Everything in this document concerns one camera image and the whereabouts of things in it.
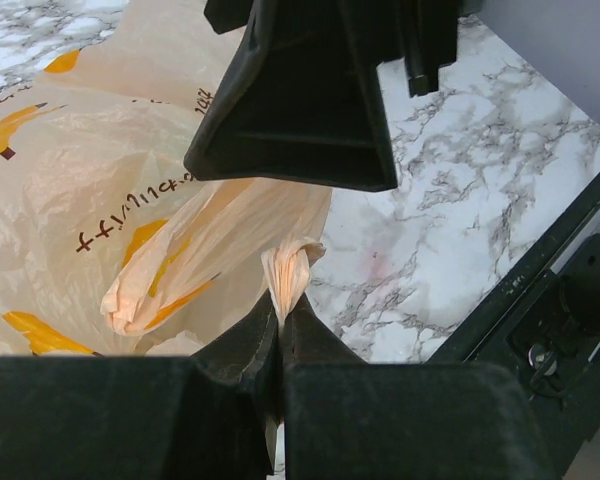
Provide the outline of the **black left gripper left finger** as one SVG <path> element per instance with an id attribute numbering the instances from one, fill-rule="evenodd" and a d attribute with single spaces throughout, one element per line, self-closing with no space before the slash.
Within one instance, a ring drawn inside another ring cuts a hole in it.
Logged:
<path id="1" fill-rule="evenodd" d="M 263 479 L 275 464 L 268 295 L 191 356 L 0 357 L 0 479 Z"/>

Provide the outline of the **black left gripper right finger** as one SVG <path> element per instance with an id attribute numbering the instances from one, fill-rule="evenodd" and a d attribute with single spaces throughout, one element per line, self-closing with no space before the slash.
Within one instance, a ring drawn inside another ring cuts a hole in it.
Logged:
<path id="1" fill-rule="evenodd" d="M 290 479 L 546 479 L 514 376 L 486 363 L 371 364 L 301 299 L 282 329 Z"/>

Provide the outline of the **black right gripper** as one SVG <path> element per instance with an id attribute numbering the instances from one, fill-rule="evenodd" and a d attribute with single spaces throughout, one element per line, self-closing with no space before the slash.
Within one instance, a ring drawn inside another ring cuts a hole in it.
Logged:
<path id="1" fill-rule="evenodd" d="M 207 1 L 243 33 L 185 155 L 199 180 L 266 177 L 367 192 L 397 185 L 377 76 L 401 59 L 411 97 L 456 62 L 481 1 Z"/>

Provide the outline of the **peach banana-print plastic bag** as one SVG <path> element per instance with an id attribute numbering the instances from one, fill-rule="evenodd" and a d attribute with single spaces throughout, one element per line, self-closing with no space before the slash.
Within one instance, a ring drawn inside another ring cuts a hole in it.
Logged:
<path id="1" fill-rule="evenodd" d="M 0 97 L 0 357 L 191 356 L 302 299 L 331 190 L 184 168 L 240 40 L 203 10 L 133 1 Z"/>

